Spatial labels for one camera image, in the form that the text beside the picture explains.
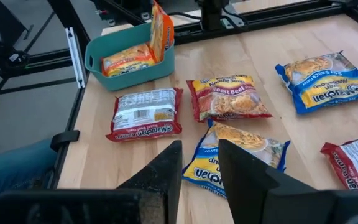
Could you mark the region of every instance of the teal plastic basket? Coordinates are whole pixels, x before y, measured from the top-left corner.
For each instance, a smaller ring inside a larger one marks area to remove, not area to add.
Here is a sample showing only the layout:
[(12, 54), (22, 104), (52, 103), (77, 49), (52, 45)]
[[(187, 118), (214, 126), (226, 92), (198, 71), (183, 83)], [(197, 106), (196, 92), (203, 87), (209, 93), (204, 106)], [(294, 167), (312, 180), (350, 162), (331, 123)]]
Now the teal plastic basket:
[(150, 23), (120, 30), (92, 40), (86, 46), (85, 67), (110, 91), (120, 90), (157, 78), (166, 77), (175, 69), (175, 51), (172, 46), (165, 51), (164, 60), (156, 65), (113, 77), (101, 71), (101, 59), (150, 41)]

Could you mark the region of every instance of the blue jeans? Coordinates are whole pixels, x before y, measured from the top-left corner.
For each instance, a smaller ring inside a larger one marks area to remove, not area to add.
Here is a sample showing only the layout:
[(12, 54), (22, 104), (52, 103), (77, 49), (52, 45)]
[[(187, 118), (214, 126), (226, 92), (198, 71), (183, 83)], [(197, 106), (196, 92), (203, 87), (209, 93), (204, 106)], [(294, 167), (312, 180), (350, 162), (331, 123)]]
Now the blue jeans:
[(45, 177), (56, 160), (50, 139), (0, 154), (0, 193), (28, 189)]

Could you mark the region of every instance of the wooden table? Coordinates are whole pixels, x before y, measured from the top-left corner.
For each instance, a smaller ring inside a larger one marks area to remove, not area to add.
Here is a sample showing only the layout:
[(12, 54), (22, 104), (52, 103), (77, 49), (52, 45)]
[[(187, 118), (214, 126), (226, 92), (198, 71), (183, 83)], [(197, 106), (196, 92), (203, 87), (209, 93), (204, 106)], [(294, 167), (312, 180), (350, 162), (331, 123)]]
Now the wooden table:
[[(238, 12), (246, 12), (275, 5), (277, 1), (251, 0), (234, 7)], [(182, 17), (173, 20), (176, 25), (191, 21)], [(129, 25), (108, 28), (103, 34), (126, 27)], [(298, 116), (290, 93), (274, 69), (278, 63), (340, 50), (358, 68), (358, 23), (346, 15), (179, 45), (175, 47), (173, 74), (121, 91), (105, 90), (91, 75), (75, 124), (75, 129), (81, 131), (80, 139), (68, 148), (58, 188), (113, 189), (176, 139), (183, 141), (183, 165), (189, 163), (207, 125), (193, 120), (185, 80), (246, 74), (253, 76), (262, 101), (274, 117), (227, 124), (281, 141), (291, 139), (286, 173), (318, 189), (341, 189), (341, 183), (319, 150), (325, 142), (341, 144), (358, 138), (358, 101)], [(179, 112), (183, 126), (180, 135), (119, 144), (106, 139), (116, 96), (170, 87), (184, 89)], [(229, 222), (232, 218), (225, 199), (182, 182), (178, 223)]]

